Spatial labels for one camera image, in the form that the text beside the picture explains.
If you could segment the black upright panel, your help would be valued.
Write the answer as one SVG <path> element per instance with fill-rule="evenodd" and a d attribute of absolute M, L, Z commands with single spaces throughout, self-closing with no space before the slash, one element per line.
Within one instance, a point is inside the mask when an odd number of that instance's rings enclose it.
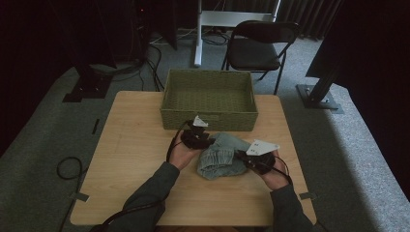
<path fill-rule="evenodd" d="M 153 0 L 152 25 L 175 50 L 178 49 L 175 0 Z"/>

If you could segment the dark curtain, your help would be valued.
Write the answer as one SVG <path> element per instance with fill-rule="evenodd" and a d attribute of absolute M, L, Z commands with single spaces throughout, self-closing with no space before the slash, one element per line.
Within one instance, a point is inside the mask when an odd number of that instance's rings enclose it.
<path fill-rule="evenodd" d="M 280 0 L 278 21 L 300 25 L 300 37 L 323 40 L 343 0 Z"/>

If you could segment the black stand base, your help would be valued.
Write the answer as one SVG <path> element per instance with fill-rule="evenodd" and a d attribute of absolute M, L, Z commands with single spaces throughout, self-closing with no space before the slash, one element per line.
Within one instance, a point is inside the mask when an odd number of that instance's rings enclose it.
<path fill-rule="evenodd" d="M 83 99 L 104 99 L 113 76 L 96 72 L 89 65 L 75 66 L 79 79 L 63 102 L 81 102 Z"/>

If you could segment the blue denim pants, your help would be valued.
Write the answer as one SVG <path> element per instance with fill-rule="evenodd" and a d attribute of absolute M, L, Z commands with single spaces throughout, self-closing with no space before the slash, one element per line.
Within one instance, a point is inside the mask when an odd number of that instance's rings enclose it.
<path fill-rule="evenodd" d="M 197 173 L 207 180 L 244 174 L 247 168 L 235 153 L 246 151 L 250 144 L 226 132 L 213 134 L 212 138 L 215 142 L 199 156 Z"/>

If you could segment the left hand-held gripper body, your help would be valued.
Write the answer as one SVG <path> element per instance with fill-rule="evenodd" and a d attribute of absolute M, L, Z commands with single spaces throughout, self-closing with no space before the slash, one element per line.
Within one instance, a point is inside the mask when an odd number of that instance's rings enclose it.
<path fill-rule="evenodd" d="M 188 120 L 188 130 L 184 130 L 181 135 L 182 142 L 190 149 L 205 150 L 203 149 L 206 144 L 212 144 L 207 141 L 209 133 L 205 131 L 208 124 L 205 123 L 199 116 L 196 116 L 193 120 Z"/>

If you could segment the white desk frame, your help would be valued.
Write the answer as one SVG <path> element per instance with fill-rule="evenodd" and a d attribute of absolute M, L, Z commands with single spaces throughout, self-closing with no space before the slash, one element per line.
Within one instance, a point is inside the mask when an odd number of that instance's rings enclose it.
<path fill-rule="evenodd" d="M 196 46 L 193 64 L 200 67 L 202 64 L 202 27 L 235 27 L 240 22 L 246 20 L 263 20 L 275 22 L 278 18 L 278 10 L 281 0 L 274 0 L 273 9 L 270 13 L 251 12 L 225 12 L 225 11 L 205 11 L 202 9 L 202 0 L 197 0 L 197 26 L 196 26 Z"/>

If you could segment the black metal stand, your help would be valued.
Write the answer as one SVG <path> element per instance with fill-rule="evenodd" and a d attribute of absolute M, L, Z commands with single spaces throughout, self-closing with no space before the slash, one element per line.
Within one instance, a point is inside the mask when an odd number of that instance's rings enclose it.
<path fill-rule="evenodd" d="M 330 88 L 337 79 L 339 67 L 334 67 L 324 77 L 320 77 L 315 85 L 298 84 L 296 89 L 305 108 L 311 109 L 328 109 L 333 114 L 343 114 L 344 111 L 337 103 Z"/>

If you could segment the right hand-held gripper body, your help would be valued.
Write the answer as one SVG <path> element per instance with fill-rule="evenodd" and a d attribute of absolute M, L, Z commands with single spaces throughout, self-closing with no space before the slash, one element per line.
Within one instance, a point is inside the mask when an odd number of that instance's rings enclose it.
<path fill-rule="evenodd" d="M 254 139 L 246 150 L 246 158 L 250 161 L 249 167 L 261 175 L 266 174 L 276 162 L 273 152 L 278 149 L 278 144 Z"/>

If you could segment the person's left hand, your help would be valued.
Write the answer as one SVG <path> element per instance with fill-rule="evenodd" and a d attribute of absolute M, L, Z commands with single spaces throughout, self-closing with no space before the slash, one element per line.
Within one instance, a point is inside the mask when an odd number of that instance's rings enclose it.
<path fill-rule="evenodd" d="M 174 165 L 179 170 L 183 170 L 190 162 L 197 156 L 199 156 L 201 150 L 193 150 L 188 148 L 181 139 L 181 133 L 179 132 L 176 138 L 173 140 L 171 150 L 168 158 L 168 162 Z"/>

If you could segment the person's right hand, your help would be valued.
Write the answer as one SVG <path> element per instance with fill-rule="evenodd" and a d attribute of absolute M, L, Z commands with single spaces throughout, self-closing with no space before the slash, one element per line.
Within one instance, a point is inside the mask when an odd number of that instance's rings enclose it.
<path fill-rule="evenodd" d="M 274 164 L 274 170 L 261 175 L 262 180 L 270 190 L 281 189 L 289 184 L 288 180 L 282 175 L 286 172 L 284 163 L 277 160 Z"/>

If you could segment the green woven basket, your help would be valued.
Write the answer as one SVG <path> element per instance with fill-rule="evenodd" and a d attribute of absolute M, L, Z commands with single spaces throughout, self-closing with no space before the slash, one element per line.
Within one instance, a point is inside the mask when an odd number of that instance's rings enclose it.
<path fill-rule="evenodd" d="M 198 116 L 209 131 L 252 131 L 258 117 L 249 72 L 170 70 L 161 104 L 166 130 Z"/>

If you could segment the black folding chair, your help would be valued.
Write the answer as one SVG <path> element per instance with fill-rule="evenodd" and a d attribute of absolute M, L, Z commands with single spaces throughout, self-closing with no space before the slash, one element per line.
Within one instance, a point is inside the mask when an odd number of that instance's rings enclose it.
<path fill-rule="evenodd" d="M 278 71 L 274 94 L 278 92 L 287 49 L 296 41 L 300 25 L 296 22 L 247 20 L 232 31 L 221 68 L 228 71 L 262 73 Z"/>

